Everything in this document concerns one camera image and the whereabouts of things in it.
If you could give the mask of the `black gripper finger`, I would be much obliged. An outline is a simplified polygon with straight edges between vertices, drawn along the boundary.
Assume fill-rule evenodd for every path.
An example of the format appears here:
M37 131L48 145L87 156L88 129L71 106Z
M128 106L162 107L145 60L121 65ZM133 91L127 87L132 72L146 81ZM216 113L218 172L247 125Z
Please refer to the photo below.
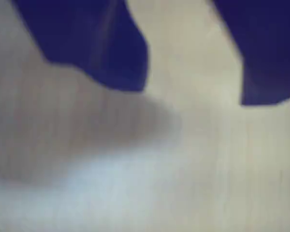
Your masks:
M125 0L15 0L43 56L115 90L141 92L147 43Z
M290 99L290 0L215 0L243 61L241 104Z

